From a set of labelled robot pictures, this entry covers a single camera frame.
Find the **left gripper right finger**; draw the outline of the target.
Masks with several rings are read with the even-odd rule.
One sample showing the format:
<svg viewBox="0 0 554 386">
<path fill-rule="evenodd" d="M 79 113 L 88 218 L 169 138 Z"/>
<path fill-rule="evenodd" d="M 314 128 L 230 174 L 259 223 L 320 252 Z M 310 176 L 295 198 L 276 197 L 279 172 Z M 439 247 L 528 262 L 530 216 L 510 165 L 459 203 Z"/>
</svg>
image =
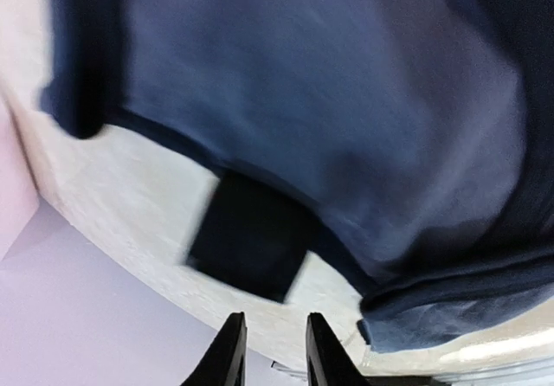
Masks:
<svg viewBox="0 0 554 386">
<path fill-rule="evenodd" d="M 308 315 L 306 364 L 310 386 L 367 386 L 321 313 Z"/>
</svg>

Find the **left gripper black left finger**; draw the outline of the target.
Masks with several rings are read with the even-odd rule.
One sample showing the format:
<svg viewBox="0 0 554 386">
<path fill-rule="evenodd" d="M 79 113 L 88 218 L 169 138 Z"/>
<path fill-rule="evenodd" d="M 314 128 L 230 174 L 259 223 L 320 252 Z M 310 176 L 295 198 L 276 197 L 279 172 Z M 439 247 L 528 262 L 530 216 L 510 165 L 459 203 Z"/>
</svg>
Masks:
<svg viewBox="0 0 554 386">
<path fill-rule="evenodd" d="M 231 313 L 182 386 L 242 386 L 247 333 L 245 314 Z"/>
</svg>

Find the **navy blue tank top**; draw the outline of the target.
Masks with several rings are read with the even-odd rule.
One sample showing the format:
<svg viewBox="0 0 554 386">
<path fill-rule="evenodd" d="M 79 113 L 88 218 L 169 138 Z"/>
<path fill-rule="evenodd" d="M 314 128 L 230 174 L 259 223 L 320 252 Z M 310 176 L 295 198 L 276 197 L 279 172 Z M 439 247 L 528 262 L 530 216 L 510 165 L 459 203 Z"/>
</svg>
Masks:
<svg viewBox="0 0 554 386">
<path fill-rule="evenodd" d="M 42 109 L 220 182 L 186 264 L 283 302 L 308 252 L 376 352 L 553 295 L 553 0 L 50 0 Z"/>
</svg>

